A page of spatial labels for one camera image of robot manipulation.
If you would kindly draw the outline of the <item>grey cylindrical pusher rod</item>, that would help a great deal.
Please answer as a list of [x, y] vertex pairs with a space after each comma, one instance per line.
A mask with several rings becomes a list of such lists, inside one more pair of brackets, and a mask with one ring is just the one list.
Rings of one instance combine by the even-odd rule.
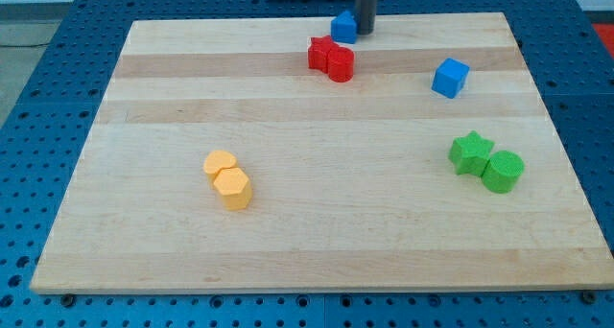
[[354, 16], [358, 35], [370, 35], [374, 31], [378, 0], [355, 0]]

